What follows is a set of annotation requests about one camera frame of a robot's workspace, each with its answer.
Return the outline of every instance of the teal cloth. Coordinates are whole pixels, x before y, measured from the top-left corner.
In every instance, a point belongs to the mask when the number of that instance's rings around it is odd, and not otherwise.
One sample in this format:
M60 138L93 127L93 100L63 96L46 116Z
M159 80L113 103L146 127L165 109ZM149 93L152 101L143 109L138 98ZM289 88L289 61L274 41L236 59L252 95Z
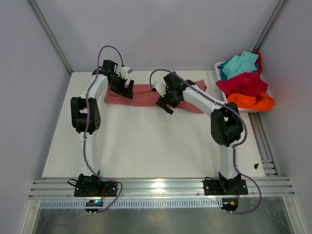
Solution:
M235 77L244 72L255 72L254 65L259 55L244 51L241 56L235 55L223 66L223 73L229 78Z

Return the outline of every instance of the white table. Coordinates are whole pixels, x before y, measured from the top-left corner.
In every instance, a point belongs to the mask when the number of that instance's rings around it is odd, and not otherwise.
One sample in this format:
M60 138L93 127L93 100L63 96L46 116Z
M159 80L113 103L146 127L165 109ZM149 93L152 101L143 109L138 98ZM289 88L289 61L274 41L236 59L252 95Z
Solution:
M132 73L135 84L146 84L150 71ZM207 93L222 100L214 71L178 71L185 79L204 79ZM157 72L153 81L162 80ZM70 99L78 97L91 80L90 72L72 74L53 137L43 177L77 177L83 162L78 133L71 124ZM97 156L101 175L107 177L217 177L218 145L210 134L210 119L174 109L171 116L159 107L132 107L98 101L101 127ZM247 141L238 147L238 167L249 176L265 176L248 114L241 113L248 128Z

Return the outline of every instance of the pink cloth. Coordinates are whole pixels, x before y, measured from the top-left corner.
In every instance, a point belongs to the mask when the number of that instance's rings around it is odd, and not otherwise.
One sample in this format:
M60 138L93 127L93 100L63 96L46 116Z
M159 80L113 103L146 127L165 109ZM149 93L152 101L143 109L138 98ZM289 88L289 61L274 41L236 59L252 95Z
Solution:
M268 84L260 79L257 72L244 72L226 81L219 80L216 84L226 97L231 94L258 97L268 89Z
M196 81L195 84L201 90L206 91L207 86L205 85L204 80ZM127 106L156 106L156 102L159 96L160 95L158 92L151 91L149 84L135 84L133 86L133 99L124 98L123 96L115 94L107 89L104 102ZM178 108L182 108L197 114L203 113L200 109L186 101L180 102Z

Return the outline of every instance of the gray floor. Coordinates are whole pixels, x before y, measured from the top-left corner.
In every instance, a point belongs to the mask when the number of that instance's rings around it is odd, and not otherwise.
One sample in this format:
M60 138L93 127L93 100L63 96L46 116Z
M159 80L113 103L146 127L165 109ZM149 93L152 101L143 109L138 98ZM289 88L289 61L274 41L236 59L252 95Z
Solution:
M257 198L241 198L238 211ZM293 234L282 198L264 198L252 214L230 215L220 208L110 210L96 216L82 210L40 210L33 234ZM52 223L66 223L58 227Z

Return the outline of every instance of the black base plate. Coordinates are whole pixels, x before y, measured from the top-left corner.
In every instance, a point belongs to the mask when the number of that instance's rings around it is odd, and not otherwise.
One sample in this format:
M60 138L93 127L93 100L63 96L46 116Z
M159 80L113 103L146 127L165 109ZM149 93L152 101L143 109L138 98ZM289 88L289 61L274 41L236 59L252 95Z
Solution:
M205 178L203 181L203 184L204 184L204 192L205 192L206 196L209 196L209 195L236 195L235 192L225 194L224 191L219 186L219 180L218 179L212 180L209 178ZM241 179L237 188L239 191L239 195L247 195L248 194L248 189L247 189L247 185L246 185L245 180Z
M117 196L117 183L113 183L110 181L102 181L101 182L101 190L95 190L92 188L79 187L76 184L74 196L75 197L101 197L103 194L103 189L105 189L105 197L116 197Z

